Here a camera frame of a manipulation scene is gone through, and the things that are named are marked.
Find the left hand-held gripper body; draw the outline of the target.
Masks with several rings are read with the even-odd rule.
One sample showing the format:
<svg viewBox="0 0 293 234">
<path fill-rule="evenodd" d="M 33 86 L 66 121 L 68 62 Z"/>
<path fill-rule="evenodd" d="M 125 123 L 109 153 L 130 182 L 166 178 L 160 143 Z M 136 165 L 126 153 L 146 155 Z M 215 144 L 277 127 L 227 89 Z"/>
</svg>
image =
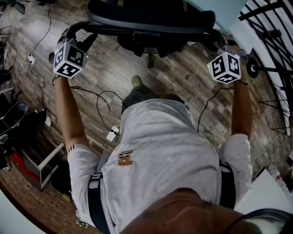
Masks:
<svg viewBox="0 0 293 234">
<path fill-rule="evenodd" d="M 49 55 L 49 62 L 55 74 L 71 79 L 84 69 L 88 54 L 77 47 L 76 39 L 66 37 L 67 31 L 68 28 L 61 34 L 55 50 Z"/>
</svg>

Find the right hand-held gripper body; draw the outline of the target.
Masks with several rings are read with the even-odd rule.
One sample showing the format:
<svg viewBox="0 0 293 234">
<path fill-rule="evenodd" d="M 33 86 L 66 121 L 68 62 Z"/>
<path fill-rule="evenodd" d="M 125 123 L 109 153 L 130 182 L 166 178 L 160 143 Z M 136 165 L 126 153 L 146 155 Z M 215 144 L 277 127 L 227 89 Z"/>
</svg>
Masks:
<svg viewBox="0 0 293 234">
<path fill-rule="evenodd" d="M 242 79 L 244 66 L 248 62 L 245 50 L 224 45 L 207 53 L 210 62 L 206 66 L 214 81 L 229 84 Z"/>
</svg>

